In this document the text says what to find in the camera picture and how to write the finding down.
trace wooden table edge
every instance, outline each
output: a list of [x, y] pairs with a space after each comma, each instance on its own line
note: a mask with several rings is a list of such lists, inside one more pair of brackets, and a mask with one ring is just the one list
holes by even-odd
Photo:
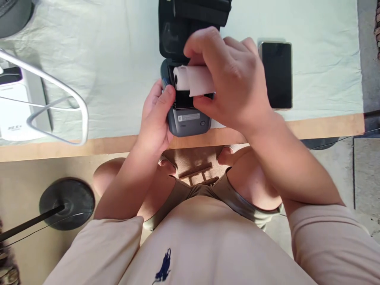
[[[288, 125], [299, 139], [345, 137], [362, 135], [365, 132], [363, 114], [292, 121], [288, 122]], [[84, 146], [71, 146], [62, 142], [0, 146], [0, 162], [129, 152], [136, 139], [136, 135], [91, 139]], [[221, 128], [211, 129], [203, 135], [174, 138], [169, 149], [246, 142], [244, 136], [239, 132], [230, 128]]]

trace printer lid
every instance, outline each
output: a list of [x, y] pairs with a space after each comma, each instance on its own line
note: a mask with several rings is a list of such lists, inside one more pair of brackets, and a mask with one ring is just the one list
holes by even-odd
[[187, 39], [211, 26], [220, 30], [227, 23], [232, 0], [159, 0], [160, 53], [167, 59], [188, 63], [183, 54]]

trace right hand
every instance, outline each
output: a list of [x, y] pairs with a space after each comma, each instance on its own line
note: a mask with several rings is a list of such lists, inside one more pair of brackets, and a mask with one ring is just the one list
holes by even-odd
[[190, 65], [206, 64], [216, 94], [214, 100], [194, 97], [194, 107], [219, 123], [249, 136], [272, 116], [264, 66], [251, 38], [222, 39], [215, 27], [193, 33], [184, 47]]

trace left hand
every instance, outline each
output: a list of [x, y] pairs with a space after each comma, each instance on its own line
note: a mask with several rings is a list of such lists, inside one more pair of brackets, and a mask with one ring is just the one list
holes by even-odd
[[145, 153], [160, 156], [173, 140], [166, 117], [174, 100], [175, 89], [172, 85], [168, 85], [164, 92], [161, 80], [153, 85], [142, 109], [140, 134], [136, 143]]

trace leg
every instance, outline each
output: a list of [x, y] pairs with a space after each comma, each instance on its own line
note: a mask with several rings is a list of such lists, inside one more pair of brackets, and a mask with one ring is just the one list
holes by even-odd
[[[124, 160], [125, 158], [115, 158], [97, 168], [93, 175], [93, 183], [99, 196], [104, 194], [109, 184], [119, 173]], [[158, 212], [175, 186], [175, 178], [169, 176], [175, 175], [175, 172], [175, 168], [167, 160], [163, 160], [160, 165], [157, 165], [152, 185], [148, 189], [146, 198], [137, 213], [138, 216], [142, 216], [146, 221]]]
[[281, 205], [281, 197], [265, 178], [250, 146], [236, 153], [224, 148], [218, 162], [232, 166], [226, 174], [228, 181], [247, 202], [264, 211], [275, 210]]

